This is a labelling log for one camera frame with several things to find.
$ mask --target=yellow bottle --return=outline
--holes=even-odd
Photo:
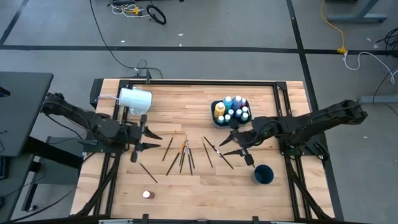
[[[225,105],[222,102],[216,104],[214,108],[214,118],[217,119],[219,116],[224,116],[225,113]]]

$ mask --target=black desk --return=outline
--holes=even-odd
[[[29,171],[42,169],[33,161],[35,155],[75,169],[83,160],[30,137],[52,78],[51,73],[0,72],[0,86],[11,92],[0,97],[0,140],[4,146],[0,157],[7,157],[9,162],[8,178],[0,180],[0,196],[6,196],[0,208],[0,223],[11,218]]]

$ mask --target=yellow cable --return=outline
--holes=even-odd
[[[323,15],[323,6],[324,6],[324,5],[325,5],[325,0],[322,1],[322,6],[321,6],[321,16],[322,16],[322,19],[323,19],[330,27],[332,27],[332,28],[334,28],[335,30],[337,30],[338,32],[340,32],[342,44],[341,44],[341,47],[337,49],[337,52],[339,52],[339,53],[341,53],[341,54],[345,54],[345,53],[347,53],[348,51],[346,50],[346,47],[345,47],[345,45],[344,45],[344,33],[343,33],[343,31],[341,31],[339,28],[333,26],[329,21],[327,21],[327,19],[325,19],[325,16]]]

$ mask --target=black tray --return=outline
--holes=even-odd
[[[217,100],[217,101],[214,101],[214,102],[211,103],[211,105],[210,105],[211,117],[213,118],[213,122],[214,122],[214,124],[215,124],[217,127],[219,127],[219,128],[223,128],[223,127],[228,128],[228,127],[229,127],[229,123],[219,124],[219,123],[217,123],[217,119],[214,118],[214,108],[215,108],[216,104],[219,103],[219,102],[222,102],[222,100]],[[239,123],[240,126],[245,125],[245,124],[247,124],[248,122],[251,121],[252,113],[251,113],[251,110],[250,110],[250,105],[249,105],[248,100],[246,100],[246,106],[247,106],[247,108],[248,108],[248,113],[249,113],[249,117],[248,117],[248,119],[247,119],[246,121],[242,121],[240,118],[238,118],[238,119],[236,119],[235,117],[232,117],[232,118],[231,118],[231,120],[232,120],[232,119],[236,120],[236,121]]]

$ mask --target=metal stand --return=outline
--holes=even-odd
[[[357,13],[328,16],[329,22],[384,22],[388,16],[385,14],[368,13],[379,0],[363,0],[361,9]]]

